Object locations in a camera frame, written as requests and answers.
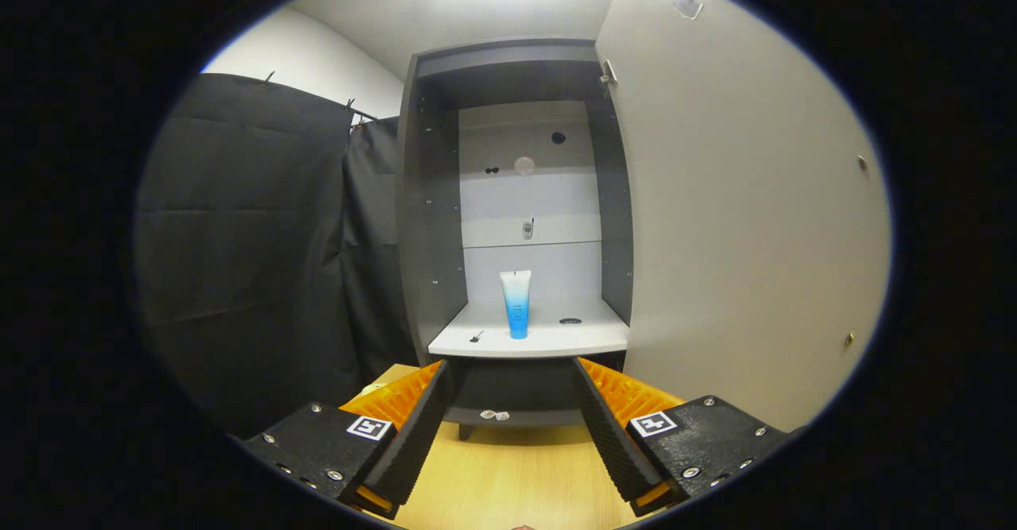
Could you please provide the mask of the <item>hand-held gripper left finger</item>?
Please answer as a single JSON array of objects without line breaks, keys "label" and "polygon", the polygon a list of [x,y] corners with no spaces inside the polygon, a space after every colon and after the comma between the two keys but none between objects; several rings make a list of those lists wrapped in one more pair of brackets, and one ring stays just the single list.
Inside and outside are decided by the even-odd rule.
[{"label": "hand-held gripper left finger", "polygon": [[439,360],[341,406],[306,404],[239,446],[327,500],[393,519],[418,482],[451,392],[450,365]]}]

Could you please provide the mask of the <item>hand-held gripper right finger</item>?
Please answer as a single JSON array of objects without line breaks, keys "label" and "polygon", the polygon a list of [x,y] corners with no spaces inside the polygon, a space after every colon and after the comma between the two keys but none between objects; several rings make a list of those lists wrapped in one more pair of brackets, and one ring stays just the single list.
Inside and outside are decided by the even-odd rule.
[{"label": "hand-held gripper right finger", "polygon": [[573,360],[571,381],[608,476],[636,516],[726,486],[787,440],[721,397],[682,400],[587,358]]}]

